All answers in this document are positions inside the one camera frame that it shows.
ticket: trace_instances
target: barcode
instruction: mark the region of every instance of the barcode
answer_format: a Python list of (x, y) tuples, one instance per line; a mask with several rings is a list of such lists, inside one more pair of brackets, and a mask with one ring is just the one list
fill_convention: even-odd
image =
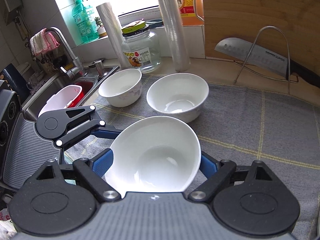
[(150, 63), (151, 63), (151, 61), (148, 60), (148, 61), (146, 61), (146, 62), (143, 62), (142, 64), (145, 66), (145, 65), (148, 65), (148, 64), (150, 64)]

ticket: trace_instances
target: bowl rim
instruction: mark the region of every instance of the bowl rim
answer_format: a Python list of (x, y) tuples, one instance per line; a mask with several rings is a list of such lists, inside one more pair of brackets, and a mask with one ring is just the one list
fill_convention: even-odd
[[(128, 71), (128, 70), (135, 70), (135, 71), (139, 71), (140, 72), (140, 77), (139, 77), (139, 80), (132, 86), (132, 87), (130, 87), (129, 89), (127, 89), (126, 91), (124, 91), (124, 92), (122, 92), (122, 93), (120, 93), (120, 94), (117, 94), (117, 95), (114, 95), (114, 96), (110, 96), (110, 97), (105, 97), (105, 96), (103, 96), (103, 95), (101, 95), (100, 94), (100, 89), (101, 89), (101, 87), (102, 87), (102, 85), (103, 85), (103, 83), (104, 82), (106, 82), (106, 81), (108, 81), (109, 80), (109, 78), (110, 77), (113, 77), (114, 75), (117, 75), (118, 73), (120, 73), (120, 72), (122, 72), (122, 71)], [(98, 93), (99, 93), (99, 95), (100, 96), (102, 96), (102, 97), (104, 97), (104, 98), (113, 98), (113, 97), (117, 97), (117, 96), (120, 96), (120, 95), (122, 95), (122, 94), (124, 94), (124, 93), (126, 93), (126, 92), (128, 92), (129, 90), (131, 90), (133, 87), (135, 87), (140, 81), (141, 81), (141, 78), (142, 78), (142, 72), (140, 71), (140, 70), (138, 70), (138, 69), (136, 69), (136, 68), (127, 68), (127, 69), (123, 69), (123, 70), (120, 70), (120, 71), (118, 71), (118, 72), (116, 72), (116, 73), (114, 73), (113, 75), (111, 75), (109, 78), (107, 78), (105, 81), (103, 81), (102, 83), (101, 83), (101, 85), (100, 85), (100, 87), (99, 87), (99, 89), (98, 89)]]
[[(167, 116), (167, 115), (154, 115), (154, 116), (150, 116), (150, 117), (143, 118), (143, 119), (138, 120), (137, 122), (134, 122), (133, 124), (129, 125), (127, 128), (125, 128), (125, 129), (117, 136), (117, 138), (123, 137), (124, 135), (123, 135), (122, 133), (123, 133), (124, 131), (128, 130), (129, 128), (132, 128), (132, 126), (135, 125), (136, 123), (138, 123), (138, 122), (145, 122), (147, 119), (151, 119), (151, 118), (152, 118), (152, 119), (163, 119), (163, 118), (165, 118), (165, 119), (173, 119), (173, 120), (175, 120), (175, 121), (181, 122), (182, 125), (185, 126), (186, 129), (190, 130), (191, 133), (194, 135), (194, 138), (195, 138), (195, 140), (196, 140), (196, 142), (197, 142), (197, 146), (196, 146), (196, 147), (198, 148), (198, 151), (199, 151), (199, 153), (197, 154), (199, 159), (198, 159), (198, 162), (197, 162), (196, 165), (195, 165), (195, 169), (194, 169), (194, 170), (192, 171), (192, 173), (190, 174), (190, 176), (189, 176), (188, 180), (186, 181), (186, 183), (179, 188), (179, 192), (183, 192), (183, 191), (185, 191), (185, 190), (190, 186), (190, 184), (192, 183), (192, 181), (193, 181), (194, 178), (196, 177), (197, 172), (198, 172), (198, 170), (199, 170), (199, 168), (200, 168), (200, 163), (201, 163), (201, 145), (200, 145), (199, 138), (198, 138), (196, 132), (195, 132), (187, 123), (181, 121), (181, 120), (178, 119), (178, 118), (172, 117), (172, 116)], [(112, 150), (112, 145), (114, 144), (114, 142), (116, 141), (116, 139), (114, 139), (114, 141), (113, 141), (112, 144), (110, 145), (110, 149), (111, 149), (111, 150)]]
[[(158, 81), (160, 81), (160, 80), (163, 79), (163, 78), (166, 78), (166, 77), (169, 77), (169, 76), (173, 76), (173, 75), (181, 75), (181, 74), (183, 74), (183, 75), (196, 76), (196, 77), (200, 78), (204, 83), (207, 84), (207, 92), (206, 92), (206, 95), (205, 95), (204, 99), (203, 99), (199, 104), (197, 104), (196, 106), (190, 108), (189, 110), (182, 111), (182, 112), (180, 112), (180, 113), (168, 113), (168, 112), (160, 111), (160, 110), (152, 107), (152, 106), (150, 105), (150, 103), (149, 103), (148, 95), (149, 95), (149, 91), (151, 90), (151, 88), (153, 87), (153, 85), (156, 84)], [(170, 74), (170, 75), (167, 75), (167, 76), (164, 76), (164, 77), (158, 79), (156, 82), (154, 82), (154, 83), (151, 85), (151, 87), (148, 89), (148, 92), (147, 92), (147, 103), (148, 103), (148, 105), (149, 105), (153, 110), (157, 111), (158, 113), (161, 113), (161, 114), (169, 114), (169, 115), (172, 115), (172, 116), (173, 116), (173, 115), (184, 114), (184, 113), (193, 111), (193, 110), (196, 109), (198, 106), (200, 106), (200, 105), (202, 105), (202, 104), (204, 103), (204, 101), (207, 99), (208, 95), (209, 95), (209, 85), (208, 85), (208, 83), (207, 83), (202, 77), (199, 77), (198, 75), (191, 74), (191, 73), (174, 73), (174, 74)]]

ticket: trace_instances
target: jar lid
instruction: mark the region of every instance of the jar lid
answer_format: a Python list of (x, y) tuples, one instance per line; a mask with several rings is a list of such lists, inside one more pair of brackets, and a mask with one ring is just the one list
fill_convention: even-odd
[(129, 37), (142, 33), (148, 29), (149, 25), (147, 25), (146, 22), (143, 19), (141, 19), (124, 26), (122, 28), (122, 35), (124, 37)]

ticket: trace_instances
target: gray tablecloth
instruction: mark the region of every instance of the gray tablecloth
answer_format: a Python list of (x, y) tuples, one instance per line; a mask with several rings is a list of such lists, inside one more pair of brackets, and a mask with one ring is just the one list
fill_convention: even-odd
[[(116, 108), (99, 96), (93, 103), (106, 123), (118, 129), (158, 115), (146, 100), (149, 87), (161, 76), (143, 75), (143, 92), (134, 104)], [(201, 149), (238, 165), (264, 161), (299, 200), (301, 214), (293, 234), (316, 237), (320, 204), (320, 109), (292, 96), (232, 85), (209, 83), (201, 115), (189, 123)], [(112, 140), (89, 136), (65, 152), (67, 162), (91, 158)], [(186, 193), (205, 181), (199, 171)]]

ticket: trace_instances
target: glass jar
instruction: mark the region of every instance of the glass jar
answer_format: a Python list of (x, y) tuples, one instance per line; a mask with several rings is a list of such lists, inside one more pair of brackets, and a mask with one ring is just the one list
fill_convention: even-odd
[(160, 43), (157, 34), (149, 30), (145, 21), (137, 21), (122, 28), (122, 51), (130, 64), (142, 73), (149, 73), (161, 62)]

